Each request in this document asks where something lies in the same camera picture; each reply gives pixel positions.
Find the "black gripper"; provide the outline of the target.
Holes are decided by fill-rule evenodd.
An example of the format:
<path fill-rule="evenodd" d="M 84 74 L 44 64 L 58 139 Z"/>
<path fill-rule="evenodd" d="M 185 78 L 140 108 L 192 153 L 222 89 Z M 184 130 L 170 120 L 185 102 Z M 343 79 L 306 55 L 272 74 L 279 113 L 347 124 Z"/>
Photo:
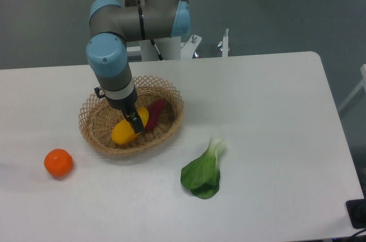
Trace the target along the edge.
<path fill-rule="evenodd" d="M 109 98 L 106 94 L 100 94 L 100 90 L 99 87 L 94 88 L 97 97 L 99 99 L 106 98 L 112 108 L 120 110 L 135 134 L 144 131 L 144 124 L 136 109 L 137 91 L 135 88 L 125 98 Z"/>

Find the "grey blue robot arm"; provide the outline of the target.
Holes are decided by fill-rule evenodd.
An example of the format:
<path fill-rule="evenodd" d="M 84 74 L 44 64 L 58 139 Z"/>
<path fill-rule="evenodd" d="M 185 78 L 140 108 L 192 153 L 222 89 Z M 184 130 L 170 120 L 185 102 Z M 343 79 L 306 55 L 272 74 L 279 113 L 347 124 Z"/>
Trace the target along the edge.
<path fill-rule="evenodd" d="M 136 87 L 128 63 L 130 41 L 173 38 L 190 32 L 184 0 L 142 0 L 124 7 L 117 0 L 96 0 L 89 13 L 87 61 L 112 108 L 120 110 L 133 131 L 144 131 L 135 103 Z"/>

